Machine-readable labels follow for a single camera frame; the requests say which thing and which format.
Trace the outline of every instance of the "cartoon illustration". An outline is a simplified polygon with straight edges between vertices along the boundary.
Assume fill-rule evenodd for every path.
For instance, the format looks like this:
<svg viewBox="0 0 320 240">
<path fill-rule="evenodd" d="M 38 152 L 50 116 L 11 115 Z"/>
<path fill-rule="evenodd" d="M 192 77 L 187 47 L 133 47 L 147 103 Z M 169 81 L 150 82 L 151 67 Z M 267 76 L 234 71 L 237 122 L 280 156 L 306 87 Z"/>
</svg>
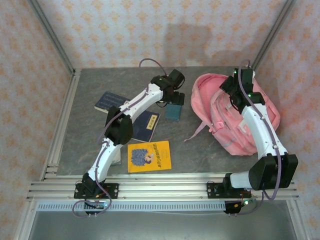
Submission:
<svg viewBox="0 0 320 240">
<path fill-rule="evenodd" d="M 154 154 L 148 154 L 147 149 L 133 149 L 131 162 L 137 167 L 142 167 L 145 164 L 150 164 L 155 160 Z"/>
</svg>

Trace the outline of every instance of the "book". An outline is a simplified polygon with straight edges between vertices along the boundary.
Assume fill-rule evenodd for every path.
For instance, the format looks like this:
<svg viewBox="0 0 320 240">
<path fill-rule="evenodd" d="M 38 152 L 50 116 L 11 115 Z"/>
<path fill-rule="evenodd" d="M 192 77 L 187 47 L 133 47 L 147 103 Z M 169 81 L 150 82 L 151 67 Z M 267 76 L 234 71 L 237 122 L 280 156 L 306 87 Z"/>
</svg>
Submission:
<svg viewBox="0 0 320 240">
<path fill-rule="evenodd" d="M 171 169 L 169 141 L 128 145 L 128 172 L 139 173 Z"/>
<path fill-rule="evenodd" d="M 120 107 L 127 101 L 129 101 L 128 98 L 106 91 L 94 105 L 94 108 L 104 113 L 108 113 L 112 106 Z M 160 114 L 156 112 L 144 111 L 140 114 L 133 123 L 132 139 L 143 143 L 150 142 L 154 135 L 159 118 Z"/>
</svg>

